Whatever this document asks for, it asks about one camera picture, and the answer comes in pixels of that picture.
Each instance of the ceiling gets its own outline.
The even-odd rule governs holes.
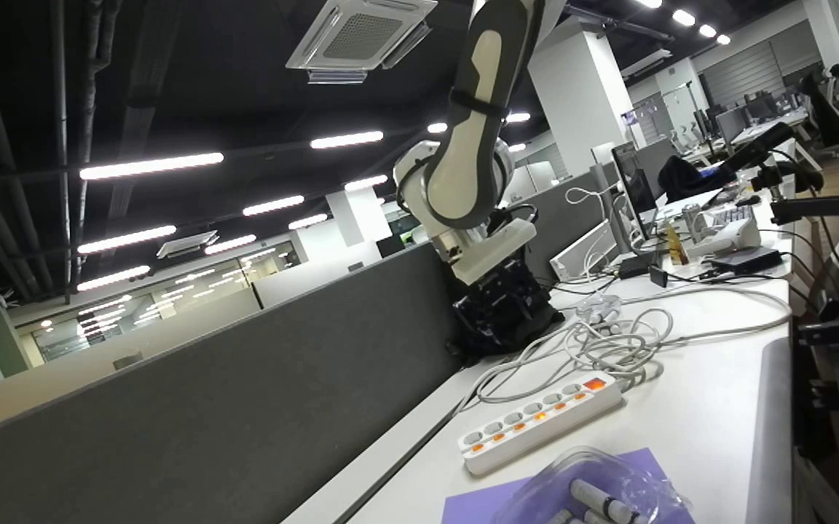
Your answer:
[[[304,74],[281,64],[322,0],[122,0],[115,30],[105,33],[114,39],[102,41],[111,60],[105,57],[95,93],[90,93],[83,68],[90,4],[98,0],[64,0],[69,173],[83,164],[179,153],[223,153],[227,160],[173,179],[90,183],[83,199],[82,183],[69,179],[76,242],[152,226],[176,226],[179,234],[216,227],[220,237],[286,234],[290,220],[322,211],[326,193],[351,179],[388,173],[399,153],[444,113],[453,49],[472,9],[472,0],[440,0],[427,17],[430,35],[396,70],[369,74],[360,87],[310,87]],[[689,0],[680,6],[730,33],[781,4]],[[58,0],[0,0],[0,292],[15,288],[19,301],[66,292],[51,6]],[[102,17],[111,22],[114,0],[102,6]],[[670,9],[647,13],[635,0],[570,0],[570,6],[602,16],[594,22],[602,22],[621,68],[660,46],[663,39],[654,33],[673,39],[667,46],[676,57],[708,46],[689,30],[677,33]],[[507,125],[501,131],[507,143],[548,128],[527,79],[513,108],[530,112],[533,119]],[[309,148],[310,137],[360,128],[380,128],[385,143],[339,153]],[[248,204],[297,193],[309,204],[240,220]],[[69,278],[86,281],[131,268],[154,260],[154,250],[157,246],[138,246],[90,256]]]

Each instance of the power strip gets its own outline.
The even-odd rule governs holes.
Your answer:
[[[459,458],[468,476],[489,476],[514,458],[556,439],[607,410],[622,406],[621,387],[606,373],[587,373],[575,381],[543,393],[539,403],[527,403],[519,410],[498,418],[494,422],[466,434]]]

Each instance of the workstation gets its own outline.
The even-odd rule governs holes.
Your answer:
[[[182,6],[197,9],[176,13],[195,39],[189,22],[207,13]],[[313,137],[304,153],[211,140],[220,153],[176,159],[163,182],[147,179],[147,159],[157,167],[163,140],[185,134],[163,128],[176,119],[157,108],[154,131],[172,134],[152,156],[128,131],[115,153],[95,119],[98,164],[66,169],[82,182],[66,189],[92,204],[83,237],[66,223],[66,250],[0,260],[0,288],[18,301],[0,310],[0,524],[839,521],[839,284],[814,284],[814,260],[839,272],[819,223],[839,217],[839,195],[827,195],[814,102],[790,87],[771,112],[744,100],[733,108],[744,125],[708,112],[730,97],[711,86],[730,60],[712,57],[737,41],[737,57],[750,54],[766,28],[762,41],[803,45],[806,30],[820,45],[829,13],[778,4],[721,25],[704,4],[695,16],[653,0],[415,6],[388,13],[408,22],[409,46],[371,57],[377,70],[300,54],[304,39],[278,49],[304,90],[348,102],[354,76],[396,76],[409,54],[452,49],[440,122],[405,125],[388,108],[388,125],[401,125],[390,148],[334,153],[390,140],[380,131]],[[64,9],[55,0],[48,16],[86,16]],[[92,9],[105,33],[137,22],[122,4]],[[173,4],[138,9],[146,25]],[[377,22],[358,0],[310,4],[293,13],[310,25],[300,35],[326,9],[348,28]],[[657,33],[657,46],[667,30],[676,57],[629,70],[622,39],[638,46]],[[119,35],[122,64],[154,49]],[[823,70],[819,45],[814,62],[781,79]],[[105,239],[114,223],[146,217],[173,227]],[[806,220],[827,234],[820,246]],[[64,263],[71,292],[58,284],[45,297],[44,275]],[[22,358],[15,371],[3,367],[9,339]],[[814,386],[820,410],[803,407]]]

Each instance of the cubicle divider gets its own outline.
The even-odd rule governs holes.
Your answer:
[[[430,249],[0,422],[0,524],[278,521],[456,362]]]

